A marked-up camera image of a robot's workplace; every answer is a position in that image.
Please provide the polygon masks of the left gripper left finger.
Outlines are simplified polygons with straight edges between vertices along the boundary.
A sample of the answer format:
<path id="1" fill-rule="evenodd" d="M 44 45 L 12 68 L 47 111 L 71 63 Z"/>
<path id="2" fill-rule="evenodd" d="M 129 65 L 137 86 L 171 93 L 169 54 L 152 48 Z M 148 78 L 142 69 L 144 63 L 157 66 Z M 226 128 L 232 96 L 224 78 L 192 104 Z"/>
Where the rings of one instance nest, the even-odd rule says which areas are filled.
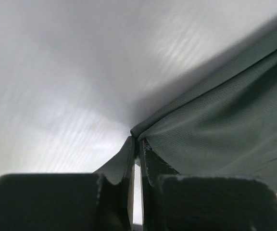
<path id="1" fill-rule="evenodd" d="M 129 231 L 135 139 L 93 173 L 0 177 L 0 231 Z"/>

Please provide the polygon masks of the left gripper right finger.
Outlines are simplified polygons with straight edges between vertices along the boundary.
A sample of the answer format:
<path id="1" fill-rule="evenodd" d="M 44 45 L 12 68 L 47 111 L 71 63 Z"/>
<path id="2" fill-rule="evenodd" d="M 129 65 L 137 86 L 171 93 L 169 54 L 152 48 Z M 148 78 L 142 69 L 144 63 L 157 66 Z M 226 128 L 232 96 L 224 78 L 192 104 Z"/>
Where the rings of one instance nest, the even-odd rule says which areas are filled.
<path id="1" fill-rule="evenodd" d="M 145 231 L 277 231 L 277 196 L 260 180 L 182 175 L 139 143 Z"/>

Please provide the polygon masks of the dark grey t shirt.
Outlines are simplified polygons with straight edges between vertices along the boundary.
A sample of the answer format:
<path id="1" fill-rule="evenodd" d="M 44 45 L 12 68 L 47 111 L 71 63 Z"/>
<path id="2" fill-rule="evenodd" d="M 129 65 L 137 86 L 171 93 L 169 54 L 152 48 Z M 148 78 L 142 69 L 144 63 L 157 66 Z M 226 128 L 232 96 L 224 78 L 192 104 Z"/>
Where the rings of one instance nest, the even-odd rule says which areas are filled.
<path id="1" fill-rule="evenodd" d="M 254 176 L 277 191 L 277 19 L 131 134 L 181 174 Z"/>

